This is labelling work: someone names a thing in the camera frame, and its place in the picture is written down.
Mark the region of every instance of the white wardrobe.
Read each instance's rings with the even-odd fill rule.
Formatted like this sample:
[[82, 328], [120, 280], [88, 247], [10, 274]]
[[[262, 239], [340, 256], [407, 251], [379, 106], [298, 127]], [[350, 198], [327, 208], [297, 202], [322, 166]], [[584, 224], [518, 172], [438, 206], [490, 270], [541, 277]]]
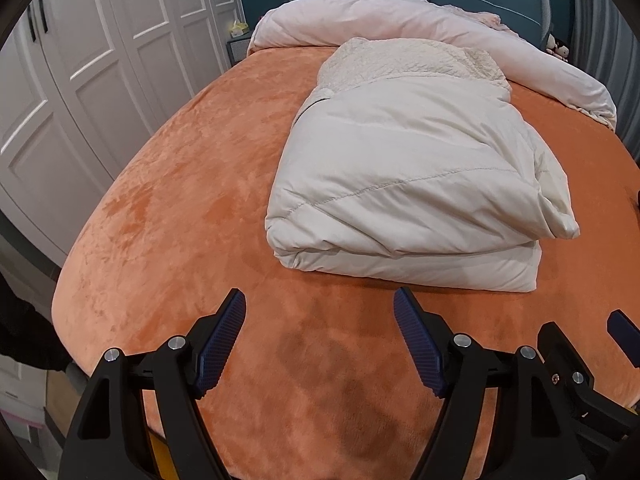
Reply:
[[33, 0], [0, 51], [0, 209], [59, 264], [153, 133], [229, 68], [240, 0]]

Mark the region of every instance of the bed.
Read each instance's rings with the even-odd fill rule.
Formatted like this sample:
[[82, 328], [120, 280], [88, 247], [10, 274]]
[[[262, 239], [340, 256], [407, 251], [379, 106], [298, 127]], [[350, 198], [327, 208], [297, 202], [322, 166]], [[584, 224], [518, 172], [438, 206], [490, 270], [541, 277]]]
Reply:
[[[242, 480], [409, 478], [440, 409], [394, 321], [397, 283], [286, 269], [265, 238], [290, 124], [333, 51], [261, 50], [185, 105], [93, 213], [54, 298], [56, 330], [91, 373], [105, 349], [155, 349], [240, 288], [246, 322], [220, 384], [199, 407], [226, 467]], [[605, 125], [512, 88], [513, 105], [568, 174], [581, 236], [542, 240], [532, 293], [412, 290], [486, 348], [534, 344], [554, 320], [596, 389], [632, 406], [640, 376], [607, 336], [606, 319], [622, 308], [640, 321], [640, 170]], [[492, 402], [488, 395], [468, 478], [479, 473]], [[162, 434], [153, 398], [145, 403], [149, 426]]]

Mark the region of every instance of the folded comforter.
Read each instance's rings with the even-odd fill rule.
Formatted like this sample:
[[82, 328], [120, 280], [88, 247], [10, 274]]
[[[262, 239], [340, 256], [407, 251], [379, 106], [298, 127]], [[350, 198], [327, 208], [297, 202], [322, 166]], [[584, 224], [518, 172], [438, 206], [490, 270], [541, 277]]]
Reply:
[[540, 238], [574, 238], [566, 175], [483, 50], [356, 38], [324, 63], [271, 191], [286, 267], [534, 290]]
[[294, 0], [265, 14], [249, 53], [278, 46], [340, 46], [351, 38], [423, 38], [482, 48], [511, 81], [615, 129], [616, 107], [602, 83], [508, 30], [494, 30], [425, 0]]

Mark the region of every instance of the stitching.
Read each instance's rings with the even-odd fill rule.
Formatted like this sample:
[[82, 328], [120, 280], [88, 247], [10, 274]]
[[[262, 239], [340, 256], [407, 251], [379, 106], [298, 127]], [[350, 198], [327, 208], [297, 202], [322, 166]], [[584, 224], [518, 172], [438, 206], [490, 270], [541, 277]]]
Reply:
[[509, 9], [508, 7], [503, 7], [500, 5], [496, 5], [496, 4], [492, 4], [491, 2], [487, 1], [487, 0], [480, 0], [481, 2], [484, 2], [486, 4], [489, 4], [491, 6], [497, 7], [498, 9], [504, 9], [504, 10], [508, 10], [509, 12], [513, 12], [514, 14], [517, 14], [519, 16], [522, 16], [523, 18], [527, 18], [528, 20], [532, 21], [533, 23], [535, 23], [536, 25], [540, 25], [536, 20], [534, 20], [533, 18], [530, 18], [529, 16], [527, 16], [526, 14], [522, 14], [521, 12], [518, 12], [517, 10], [513, 10], [513, 9]]
[[369, 187], [366, 187], [364, 189], [359, 189], [358, 191], [354, 191], [354, 192], [346, 194], [346, 195], [333, 196], [331, 198], [327, 198], [325, 200], [321, 200], [320, 202], [306, 202], [305, 201], [305, 202], [302, 202], [302, 203], [298, 204], [297, 206], [295, 206], [295, 208], [289, 209], [284, 216], [280, 216], [280, 217], [274, 218], [274, 220], [275, 221], [279, 221], [279, 220], [288, 219], [293, 213], [295, 213], [303, 205], [309, 205], [311, 207], [318, 207], [319, 205], [326, 204], [328, 202], [333, 202], [334, 200], [341, 200], [343, 198], [348, 198], [348, 197], [351, 197], [351, 196], [358, 196], [358, 195], [361, 195], [361, 194], [369, 192], [369, 191], [376, 191], [376, 190], [379, 190], [379, 189], [385, 189], [386, 187], [397, 186], [398, 184], [408, 184], [410, 182], [418, 182], [420, 180], [431, 180], [432, 178], [440, 178], [441, 176], [448, 176], [448, 175], [455, 174], [455, 173], [464, 173], [465, 171], [490, 171], [490, 170], [493, 170], [493, 171], [505, 171], [507, 173], [518, 173], [515, 170], [504, 170], [503, 168], [472, 168], [470, 170], [446, 171], [445, 173], [441, 173], [441, 174], [437, 174], [437, 175], [422, 176], [422, 177], [418, 177], [418, 178], [410, 178], [408, 180], [396, 180], [395, 182], [387, 182], [385, 184], [376, 184], [375, 186], [369, 186]]

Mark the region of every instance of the blue gripper pad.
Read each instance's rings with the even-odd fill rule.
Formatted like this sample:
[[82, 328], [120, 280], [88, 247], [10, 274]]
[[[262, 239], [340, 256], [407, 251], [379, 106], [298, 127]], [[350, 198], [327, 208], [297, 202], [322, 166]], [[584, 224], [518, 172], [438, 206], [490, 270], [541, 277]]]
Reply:
[[422, 384], [431, 388], [436, 397], [443, 399], [447, 391], [444, 361], [436, 341], [427, 329], [420, 313], [424, 311], [407, 288], [394, 294], [394, 315], [400, 327]]
[[614, 310], [607, 319], [607, 332], [635, 368], [640, 368], [640, 330], [621, 310]]
[[246, 315], [244, 294], [235, 289], [221, 307], [221, 313], [209, 339], [198, 356], [198, 374], [194, 386], [201, 395], [218, 384], [226, 360], [231, 354]]

